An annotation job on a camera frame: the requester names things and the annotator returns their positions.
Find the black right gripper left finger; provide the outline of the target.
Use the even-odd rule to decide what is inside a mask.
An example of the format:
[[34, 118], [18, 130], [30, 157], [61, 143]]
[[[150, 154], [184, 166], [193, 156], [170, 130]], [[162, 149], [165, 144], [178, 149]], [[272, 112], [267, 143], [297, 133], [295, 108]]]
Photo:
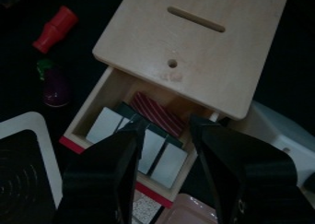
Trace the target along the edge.
[[65, 169], [53, 224], [132, 224], [145, 122], [126, 123]]

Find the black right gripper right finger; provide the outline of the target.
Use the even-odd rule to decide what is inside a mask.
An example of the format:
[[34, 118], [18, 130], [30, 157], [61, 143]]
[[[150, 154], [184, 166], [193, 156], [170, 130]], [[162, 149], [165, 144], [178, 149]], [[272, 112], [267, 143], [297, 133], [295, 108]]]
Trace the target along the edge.
[[315, 224], [287, 153], [193, 115], [189, 129], [219, 224]]

